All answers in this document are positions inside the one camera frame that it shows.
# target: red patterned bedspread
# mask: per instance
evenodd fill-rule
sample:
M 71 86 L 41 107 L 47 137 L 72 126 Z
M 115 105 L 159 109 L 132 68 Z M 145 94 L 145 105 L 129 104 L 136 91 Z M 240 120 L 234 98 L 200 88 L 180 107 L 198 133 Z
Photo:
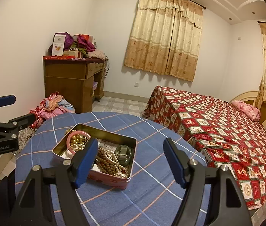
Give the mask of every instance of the red patterned bedspread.
M 144 117 L 175 131 L 206 157 L 207 165 L 226 164 L 249 209 L 266 201 L 266 131 L 230 104 L 157 86 Z

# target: bead necklace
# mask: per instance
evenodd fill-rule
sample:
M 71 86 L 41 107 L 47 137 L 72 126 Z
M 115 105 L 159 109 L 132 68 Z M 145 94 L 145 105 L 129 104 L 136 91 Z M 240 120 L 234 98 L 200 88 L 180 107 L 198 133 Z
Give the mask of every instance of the bead necklace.
M 127 168 L 119 164 L 116 155 L 111 151 L 99 149 L 95 157 L 95 164 L 102 173 L 120 178 L 128 178 L 129 176 Z

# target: pink pillow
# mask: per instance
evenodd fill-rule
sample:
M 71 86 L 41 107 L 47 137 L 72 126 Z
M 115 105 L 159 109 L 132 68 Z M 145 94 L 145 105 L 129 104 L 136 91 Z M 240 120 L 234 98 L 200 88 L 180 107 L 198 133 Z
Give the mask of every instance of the pink pillow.
M 252 121 L 259 121 L 261 118 L 261 112 L 253 105 L 249 105 L 240 100 L 235 100 L 230 103 L 236 109 L 242 111 Z

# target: wooden desk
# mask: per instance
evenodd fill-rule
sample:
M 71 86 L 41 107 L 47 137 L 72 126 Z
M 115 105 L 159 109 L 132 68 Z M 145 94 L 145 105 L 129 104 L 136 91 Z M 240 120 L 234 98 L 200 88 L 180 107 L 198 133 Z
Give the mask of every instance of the wooden desk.
M 58 91 L 73 105 L 75 113 L 92 111 L 93 82 L 97 101 L 104 94 L 106 62 L 100 59 L 43 60 L 45 96 Z

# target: pink clothing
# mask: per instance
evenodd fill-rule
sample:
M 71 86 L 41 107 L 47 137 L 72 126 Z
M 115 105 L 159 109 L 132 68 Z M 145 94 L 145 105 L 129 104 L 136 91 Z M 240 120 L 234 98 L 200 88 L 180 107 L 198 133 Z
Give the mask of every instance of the pink clothing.
M 253 105 L 249 105 L 240 100 L 235 100 L 230 103 L 236 109 L 242 111 L 252 121 L 259 121 L 261 118 L 261 112 Z
M 34 113 L 36 120 L 30 125 L 32 129 L 38 129 L 43 124 L 43 118 L 48 120 L 63 113 L 75 113 L 71 104 L 64 100 L 64 97 L 58 92 L 52 93 L 48 98 L 45 98 L 34 110 L 29 113 Z

